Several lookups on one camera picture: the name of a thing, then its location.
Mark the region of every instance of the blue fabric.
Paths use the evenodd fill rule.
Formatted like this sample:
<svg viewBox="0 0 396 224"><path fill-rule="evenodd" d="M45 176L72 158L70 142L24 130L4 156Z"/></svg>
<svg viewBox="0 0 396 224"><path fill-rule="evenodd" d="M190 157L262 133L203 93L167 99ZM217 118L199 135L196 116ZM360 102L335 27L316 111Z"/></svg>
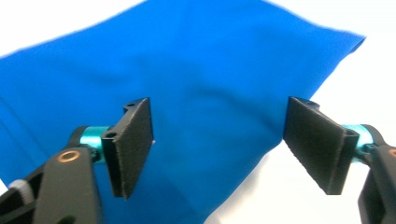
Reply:
<svg viewBox="0 0 396 224"><path fill-rule="evenodd" d="M147 1L0 60L0 178L150 97L156 144L130 200L95 168L106 222L203 223L281 141L288 97L310 98L362 40L262 1Z"/></svg>

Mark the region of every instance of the white surface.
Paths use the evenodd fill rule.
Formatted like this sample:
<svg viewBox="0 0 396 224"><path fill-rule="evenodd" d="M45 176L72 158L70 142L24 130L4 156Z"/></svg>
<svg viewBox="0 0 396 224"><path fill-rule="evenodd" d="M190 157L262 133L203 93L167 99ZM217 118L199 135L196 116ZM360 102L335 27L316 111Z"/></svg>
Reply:
<svg viewBox="0 0 396 224"><path fill-rule="evenodd" d="M82 29L139 1L0 1L0 55ZM384 0L274 0L317 24L366 35L313 101L342 124L369 123L396 146L396 5ZM207 221L215 223L360 223L357 197L367 167L354 164L343 196L326 196L284 144L267 154Z"/></svg>
<svg viewBox="0 0 396 224"><path fill-rule="evenodd" d="M3 183L3 181L0 179L0 195L2 195L4 192L6 192L7 187L6 185Z"/></svg>

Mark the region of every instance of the blue cloth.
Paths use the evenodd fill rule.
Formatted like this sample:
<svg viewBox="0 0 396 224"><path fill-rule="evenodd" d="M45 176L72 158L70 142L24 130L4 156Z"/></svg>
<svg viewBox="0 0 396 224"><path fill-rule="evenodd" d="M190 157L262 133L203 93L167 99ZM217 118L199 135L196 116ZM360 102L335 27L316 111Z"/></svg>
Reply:
<svg viewBox="0 0 396 224"><path fill-rule="evenodd" d="M257 0L147 1L0 60L0 178L150 97L156 144L130 200L95 168L106 222L203 223L281 141L288 97L310 98L362 40Z"/></svg>

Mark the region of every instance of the screw hole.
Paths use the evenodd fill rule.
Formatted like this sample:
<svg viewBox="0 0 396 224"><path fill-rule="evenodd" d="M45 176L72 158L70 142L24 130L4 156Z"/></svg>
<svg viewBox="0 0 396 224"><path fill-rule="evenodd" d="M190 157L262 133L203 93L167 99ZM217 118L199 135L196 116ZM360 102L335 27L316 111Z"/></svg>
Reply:
<svg viewBox="0 0 396 224"><path fill-rule="evenodd" d="M92 158L92 162L97 162L102 159L100 153L97 150L92 150L91 158Z"/></svg>
<svg viewBox="0 0 396 224"><path fill-rule="evenodd" d="M116 135L117 135L116 133L108 133L108 134L106 134L106 137L112 138L112 137L115 137Z"/></svg>
<svg viewBox="0 0 396 224"><path fill-rule="evenodd" d="M307 104L307 105L311 105L311 106L318 106L317 103L312 102L312 101L308 101L308 102L306 102L306 104Z"/></svg>
<svg viewBox="0 0 396 224"><path fill-rule="evenodd" d="M355 132L352 130L346 130L346 135L355 135Z"/></svg>
<svg viewBox="0 0 396 224"><path fill-rule="evenodd" d="M373 144L365 144L362 148L361 148L361 153L362 154L369 154L371 153L373 150L375 150L377 147Z"/></svg>
<svg viewBox="0 0 396 224"><path fill-rule="evenodd" d="M58 221L58 224L74 224L76 223L76 218L73 216L63 217Z"/></svg>

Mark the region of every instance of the teal metal joint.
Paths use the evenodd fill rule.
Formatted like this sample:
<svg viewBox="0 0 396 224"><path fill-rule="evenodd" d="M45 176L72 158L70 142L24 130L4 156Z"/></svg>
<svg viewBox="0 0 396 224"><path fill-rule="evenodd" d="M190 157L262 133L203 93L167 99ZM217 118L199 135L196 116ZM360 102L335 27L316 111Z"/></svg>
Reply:
<svg viewBox="0 0 396 224"><path fill-rule="evenodd" d="M344 128L353 130L359 134L358 144L356 145L356 151L358 154L363 155L366 154L369 149L369 145L374 143L374 139L370 132L362 125L353 124L353 125L343 125Z"/></svg>
<svg viewBox="0 0 396 224"><path fill-rule="evenodd" d="M96 163L106 163L105 154L103 152L101 135L109 128L110 128L109 126L88 127L85 129L84 133L79 139L79 142L81 144L89 145L99 153L100 160L97 161Z"/></svg>

